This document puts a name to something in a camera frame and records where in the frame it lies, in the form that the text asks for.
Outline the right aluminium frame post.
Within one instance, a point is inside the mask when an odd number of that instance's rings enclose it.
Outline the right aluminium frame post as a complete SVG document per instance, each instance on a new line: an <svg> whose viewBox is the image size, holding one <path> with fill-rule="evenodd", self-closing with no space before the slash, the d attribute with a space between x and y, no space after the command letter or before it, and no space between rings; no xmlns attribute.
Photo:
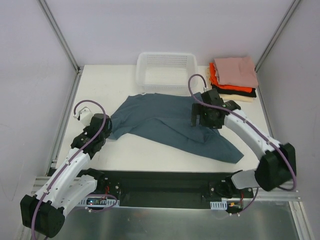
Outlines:
<svg viewBox="0 0 320 240"><path fill-rule="evenodd" d="M291 20L292 16L296 12L297 8L301 4L302 0L293 0L288 9L286 10L284 16L282 17L281 21L279 22L275 32L273 33L272 37L270 38L268 44L266 45L264 51L262 52L262 55L258 59L256 65L255 65L255 72L257 73L259 69L262 67L263 63L265 62L266 58L272 51L273 47L277 43L279 37L285 30L285 27L288 25L289 21Z"/></svg>

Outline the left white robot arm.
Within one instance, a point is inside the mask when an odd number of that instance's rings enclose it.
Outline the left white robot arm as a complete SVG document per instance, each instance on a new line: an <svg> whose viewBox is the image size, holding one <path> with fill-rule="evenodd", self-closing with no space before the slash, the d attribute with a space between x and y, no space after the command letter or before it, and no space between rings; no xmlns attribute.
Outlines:
<svg viewBox="0 0 320 240"><path fill-rule="evenodd" d="M33 195L20 201L22 224L55 237L67 215L89 194L105 194L106 180L102 171L83 170L106 143L112 132L112 120L102 113L90 114L82 133L73 139L63 164Z"/></svg>

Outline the aluminium front rail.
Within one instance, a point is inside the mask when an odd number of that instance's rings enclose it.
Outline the aluminium front rail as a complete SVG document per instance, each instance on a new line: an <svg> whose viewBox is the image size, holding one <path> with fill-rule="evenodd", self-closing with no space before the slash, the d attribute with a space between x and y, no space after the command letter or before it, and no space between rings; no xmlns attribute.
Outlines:
<svg viewBox="0 0 320 240"><path fill-rule="evenodd" d="M34 195L38 190L42 188L44 184L49 180L48 176L36 177L31 194ZM262 188L258 190L256 200L258 201L274 201L274 202L301 202L302 197L298 190L285 191L279 188L275 188L272 191L265 191Z"/></svg>

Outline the orange folded t shirt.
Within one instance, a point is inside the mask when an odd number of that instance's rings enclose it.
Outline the orange folded t shirt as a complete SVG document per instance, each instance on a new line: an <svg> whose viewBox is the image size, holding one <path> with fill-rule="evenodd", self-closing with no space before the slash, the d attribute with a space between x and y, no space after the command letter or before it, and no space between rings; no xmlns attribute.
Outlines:
<svg viewBox="0 0 320 240"><path fill-rule="evenodd" d="M252 87L244 87L244 86L234 86L234 85L221 85L218 83L218 77L216 76L216 73L218 71L215 69L215 64L213 62L209 63L209 80L210 83L215 86L218 87L220 89L223 90L233 90L233 91L240 91L240 92L246 92L246 93L250 93L252 92L253 88Z"/></svg>

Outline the cream folded t shirt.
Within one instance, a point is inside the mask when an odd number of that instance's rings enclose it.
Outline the cream folded t shirt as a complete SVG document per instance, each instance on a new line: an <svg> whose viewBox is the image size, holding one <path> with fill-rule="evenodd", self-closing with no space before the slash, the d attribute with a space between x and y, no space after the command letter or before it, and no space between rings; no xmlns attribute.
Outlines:
<svg viewBox="0 0 320 240"><path fill-rule="evenodd" d="M210 68L208 67L205 70L205 76L206 76L206 83L209 89L212 89L211 81L210 81ZM241 102L248 102L252 103L254 101L254 97L248 97L248 96L242 96L237 94L222 94L220 93L219 96L226 102L226 101L241 101Z"/></svg>

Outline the black folded t shirt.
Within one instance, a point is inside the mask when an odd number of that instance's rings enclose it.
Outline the black folded t shirt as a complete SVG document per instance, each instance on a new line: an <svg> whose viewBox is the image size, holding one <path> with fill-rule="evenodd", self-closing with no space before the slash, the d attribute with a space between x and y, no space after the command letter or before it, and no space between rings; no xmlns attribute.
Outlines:
<svg viewBox="0 0 320 240"><path fill-rule="evenodd" d="M250 98L256 98L256 89L252 88L250 92L245 92L245 91L238 91L238 90L233 90L233 89L222 89L216 85L211 85L213 89L216 89L219 94L224 94L224 95L239 95L243 97L250 97Z"/></svg>

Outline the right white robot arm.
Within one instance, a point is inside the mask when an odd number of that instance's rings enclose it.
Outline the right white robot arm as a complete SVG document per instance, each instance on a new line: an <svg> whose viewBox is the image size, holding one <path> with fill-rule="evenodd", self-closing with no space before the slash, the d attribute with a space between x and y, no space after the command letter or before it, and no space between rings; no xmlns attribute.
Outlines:
<svg viewBox="0 0 320 240"><path fill-rule="evenodd" d="M209 129L223 126L233 131L253 151L259 164L255 169L240 170L229 176L223 185L230 197L237 197L247 188L269 192L289 180L291 190L297 186L296 151L292 144L282 144L262 132L233 100L223 101L215 89L195 97L191 107L191 124Z"/></svg>

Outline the blue-grey t shirt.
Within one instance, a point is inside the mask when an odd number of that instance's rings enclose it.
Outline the blue-grey t shirt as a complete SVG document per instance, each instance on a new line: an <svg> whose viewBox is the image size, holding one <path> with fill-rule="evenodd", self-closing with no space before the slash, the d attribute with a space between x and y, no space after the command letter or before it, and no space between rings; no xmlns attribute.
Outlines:
<svg viewBox="0 0 320 240"><path fill-rule="evenodd" d="M110 139L133 134L194 155L236 164L244 155L218 130L191 125L191 96L146 93L128 96L111 116Z"/></svg>

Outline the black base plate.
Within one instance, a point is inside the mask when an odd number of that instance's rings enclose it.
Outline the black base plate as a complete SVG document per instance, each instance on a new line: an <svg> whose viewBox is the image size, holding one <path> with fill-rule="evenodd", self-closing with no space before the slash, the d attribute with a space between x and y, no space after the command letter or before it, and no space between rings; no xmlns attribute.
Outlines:
<svg viewBox="0 0 320 240"><path fill-rule="evenodd" d="M249 189L223 188L230 173L82 170L97 178L96 194L107 194L121 207L208 209L222 199L251 198Z"/></svg>

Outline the pink folded t shirt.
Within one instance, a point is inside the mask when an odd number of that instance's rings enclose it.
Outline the pink folded t shirt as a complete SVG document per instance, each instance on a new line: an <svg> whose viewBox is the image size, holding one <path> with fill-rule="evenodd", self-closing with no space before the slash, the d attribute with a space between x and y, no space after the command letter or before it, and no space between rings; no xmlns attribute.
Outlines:
<svg viewBox="0 0 320 240"><path fill-rule="evenodd" d="M222 86L258 87L255 64L250 56L215 58L218 83Z"/></svg>

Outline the white plastic basket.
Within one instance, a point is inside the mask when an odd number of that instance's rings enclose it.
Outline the white plastic basket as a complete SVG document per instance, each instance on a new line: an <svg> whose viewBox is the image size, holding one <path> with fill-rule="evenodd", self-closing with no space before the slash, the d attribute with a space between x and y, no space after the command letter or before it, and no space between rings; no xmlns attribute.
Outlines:
<svg viewBox="0 0 320 240"><path fill-rule="evenodd" d="M197 60L191 53L142 52L135 82L145 93L188 96L189 77L197 72Z"/></svg>

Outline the left aluminium frame post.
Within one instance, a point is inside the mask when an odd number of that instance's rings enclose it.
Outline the left aluminium frame post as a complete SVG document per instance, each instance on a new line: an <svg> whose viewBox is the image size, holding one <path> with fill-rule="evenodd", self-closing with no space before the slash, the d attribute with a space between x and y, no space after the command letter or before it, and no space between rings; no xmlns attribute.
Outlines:
<svg viewBox="0 0 320 240"><path fill-rule="evenodd" d="M49 4L47 3L46 0L37 0L37 3L39 4L41 10L43 11L46 19L49 22L50 27L52 28L55 36L57 37L57 40L62 47L62 50L64 51L68 61L70 62L72 68L75 70L76 73L79 73L81 70L81 67L77 63L76 58L74 57L71 48L69 47L64 34L61 31L61 28L59 27L59 24L54 17L53 12L50 9Z"/></svg>

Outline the aluminium frame post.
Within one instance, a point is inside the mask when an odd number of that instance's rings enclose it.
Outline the aluminium frame post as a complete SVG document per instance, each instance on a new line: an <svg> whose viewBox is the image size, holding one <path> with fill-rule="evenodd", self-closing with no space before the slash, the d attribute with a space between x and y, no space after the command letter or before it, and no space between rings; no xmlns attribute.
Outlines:
<svg viewBox="0 0 320 240"><path fill-rule="evenodd" d="M273 47L277 43L279 37L285 30L285 27L288 25L289 21L291 20L292 16L296 12L297 8L301 4L302 0L293 0L288 9L286 10L284 16L282 17L281 21L279 22L275 32L273 33L272 37L270 38L268 44L266 45L264 51L262 52L262 55L258 59L256 65L255 65L255 72L257 73L259 69L262 67L263 63L265 62L266 58L272 51Z"/></svg>
<svg viewBox="0 0 320 240"><path fill-rule="evenodd" d="M61 28L59 27L59 24L54 17L53 12L50 9L49 4L47 3L46 0L37 0L37 3L39 4L41 10L43 11L46 19L49 22L50 27L52 28L55 36L57 37L57 40L62 47L62 50L64 51L68 61L70 62L72 68L75 70L76 73L79 73L81 70L81 67L77 63L76 58L74 57L71 48L69 47L64 34L61 31Z"/></svg>

